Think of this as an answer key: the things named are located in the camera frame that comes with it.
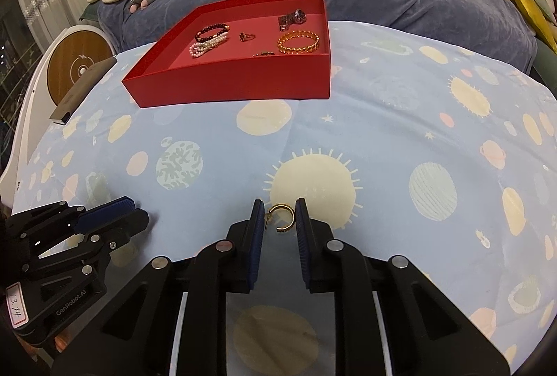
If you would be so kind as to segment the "silver metal watch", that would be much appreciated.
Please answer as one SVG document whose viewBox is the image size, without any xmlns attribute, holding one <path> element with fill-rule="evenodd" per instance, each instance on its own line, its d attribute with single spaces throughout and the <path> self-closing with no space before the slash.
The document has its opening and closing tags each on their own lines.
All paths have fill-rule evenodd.
<svg viewBox="0 0 557 376">
<path fill-rule="evenodd" d="M 301 25 L 307 21 L 306 14 L 301 9 L 279 16 L 277 19 L 280 32 L 286 32 L 292 25 Z"/>
</svg>

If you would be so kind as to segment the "red shallow box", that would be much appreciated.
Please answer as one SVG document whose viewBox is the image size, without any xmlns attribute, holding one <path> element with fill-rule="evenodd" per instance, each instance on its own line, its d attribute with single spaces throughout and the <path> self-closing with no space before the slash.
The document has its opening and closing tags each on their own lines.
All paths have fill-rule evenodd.
<svg viewBox="0 0 557 376">
<path fill-rule="evenodd" d="M 280 32 L 277 19 L 301 9 L 307 21 Z M 277 40 L 309 30 L 311 54 L 281 54 Z M 275 55 L 254 57 L 262 51 Z M 330 42 L 325 0 L 224 0 L 199 6 L 135 64 L 123 85 L 138 106 L 252 100 L 325 100 Z"/>
</svg>

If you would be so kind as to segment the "green sofa bed frame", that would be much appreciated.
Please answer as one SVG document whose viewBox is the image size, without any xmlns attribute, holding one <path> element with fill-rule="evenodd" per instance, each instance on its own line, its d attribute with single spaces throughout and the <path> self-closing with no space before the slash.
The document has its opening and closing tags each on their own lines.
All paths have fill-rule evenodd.
<svg viewBox="0 0 557 376">
<path fill-rule="evenodd" d="M 545 85 L 553 95 L 557 92 L 557 57 L 556 53 L 545 44 L 539 37 L 536 37 L 537 54 L 533 59 L 532 66 L 528 74 L 534 80 Z"/>
</svg>

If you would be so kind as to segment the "gold chain bangle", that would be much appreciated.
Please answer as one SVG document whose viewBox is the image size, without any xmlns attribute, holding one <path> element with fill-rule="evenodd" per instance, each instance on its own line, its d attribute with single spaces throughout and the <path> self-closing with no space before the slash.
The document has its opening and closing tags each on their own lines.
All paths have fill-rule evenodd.
<svg viewBox="0 0 557 376">
<path fill-rule="evenodd" d="M 311 54 L 319 49 L 321 38 L 313 31 L 289 31 L 277 40 L 281 54 Z"/>
</svg>

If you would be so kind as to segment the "round wooden white device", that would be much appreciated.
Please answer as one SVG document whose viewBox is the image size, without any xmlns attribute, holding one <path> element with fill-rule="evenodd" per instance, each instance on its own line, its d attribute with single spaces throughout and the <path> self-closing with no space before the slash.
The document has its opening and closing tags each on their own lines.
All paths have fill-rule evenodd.
<svg viewBox="0 0 557 376">
<path fill-rule="evenodd" d="M 24 90 L 17 126 L 1 175 L 1 202 L 13 206 L 19 187 L 19 171 L 25 167 L 51 124 L 50 116 L 65 94 L 94 63 L 114 54 L 108 37 L 92 25 L 79 24 L 62 30 L 31 70 Z"/>
</svg>

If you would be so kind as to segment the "yellow satin pillow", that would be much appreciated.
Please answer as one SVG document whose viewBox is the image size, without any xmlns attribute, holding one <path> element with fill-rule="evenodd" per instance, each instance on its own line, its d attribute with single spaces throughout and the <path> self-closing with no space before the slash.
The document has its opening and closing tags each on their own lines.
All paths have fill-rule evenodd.
<svg viewBox="0 0 557 376">
<path fill-rule="evenodd" d="M 511 0 L 522 17 L 529 24 L 529 26 L 536 32 L 543 42 L 548 45 L 551 50 L 556 52 L 556 42 L 549 26 L 548 20 L 545 18 L 541 8 L 537 5 L 535 0 Z"/>
</svg>

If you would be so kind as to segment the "space-pattern blue tablecloth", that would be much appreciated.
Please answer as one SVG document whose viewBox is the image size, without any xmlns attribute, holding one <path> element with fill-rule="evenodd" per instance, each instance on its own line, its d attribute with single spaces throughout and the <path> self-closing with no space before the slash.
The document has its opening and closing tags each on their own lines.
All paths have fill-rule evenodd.
<svg viewBox="0 0 557 376">
<path fill-rule="evenodd" d="M 332 22 L 326 101 L 137 106 L 116 64 L 19 174 L 13 208 L 129 196 L 151 227 L 114 251 L 110 294 L 152 258 L 222 238 L 253 202 L 310 215 L 363 254 L 407 256 L 517 370 L 556 315 L 556 100 L 494 59 Z"/>
</svg>

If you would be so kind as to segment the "gold hoop earring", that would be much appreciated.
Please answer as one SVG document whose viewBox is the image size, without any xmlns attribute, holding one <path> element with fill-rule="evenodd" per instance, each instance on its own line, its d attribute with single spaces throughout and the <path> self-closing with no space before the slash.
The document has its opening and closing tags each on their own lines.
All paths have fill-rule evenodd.
<svg viewBox="0 0 557 376">
<path fill-rule="evenodd" d="M 287 203 L 273 204 L 265 213 L 264 223 L 274 226 L 280 234 L 288 233 L 296 225 L 295 210 Z"/>
</svg>

